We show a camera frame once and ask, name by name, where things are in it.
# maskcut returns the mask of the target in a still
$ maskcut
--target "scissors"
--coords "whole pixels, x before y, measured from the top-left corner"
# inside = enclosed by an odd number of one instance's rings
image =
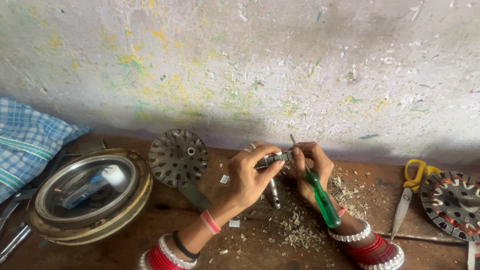
[[[412,163],[416,163],[419,165],[419,170],[417,171],[415,179],[411,179],[408,176],[408,166]],[[402,225],[403,219],[405,218],[408,210],[408,206],[410,205],[412,195],[413,193],[417,193],[422,177],[424,175],[429,176],[433,172],[440,173],[441,170],[434,166],[427,166],[427,164],[421,160],[409,160],[405,165],[404,175],[406,182],[403,184],[403,194],[396,208],[395,220],[393,222],[392,235],[390,236],[390,240],[393,240],[396,233],[398,232],[398,229],[400,229],[400,225]]]

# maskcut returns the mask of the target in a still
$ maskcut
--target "white cylinder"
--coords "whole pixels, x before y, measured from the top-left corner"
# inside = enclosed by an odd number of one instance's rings
[[[129,182],[117,165],[110,165],[102,171],[102,176],[117,192],[124,192]]]

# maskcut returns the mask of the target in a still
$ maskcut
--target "green screwdriver handle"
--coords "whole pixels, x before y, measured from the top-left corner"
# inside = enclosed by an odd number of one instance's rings
[[[315,200],[317,201],[318,207],[320,208],[320,212],[322,213],[327,226],[330,228],[340,226],[342,221],[333,207],[328,193],[324,191],[320,185],[320,178],[318,177],[318,174],[316,172],[309,172],[305,174],[305,179],[312,186],[312,189],[315,192]]]

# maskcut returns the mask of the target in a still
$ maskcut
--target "wall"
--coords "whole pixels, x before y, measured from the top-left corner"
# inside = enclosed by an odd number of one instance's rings
[[[8,0],[1,93],[97,132],[479,163],[480,2]]]

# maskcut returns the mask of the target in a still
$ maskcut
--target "blue checkered cloth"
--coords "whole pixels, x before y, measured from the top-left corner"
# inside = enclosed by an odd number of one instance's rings
[[[63,145],[89,130],[0,98],[0,203],[38,176]]]

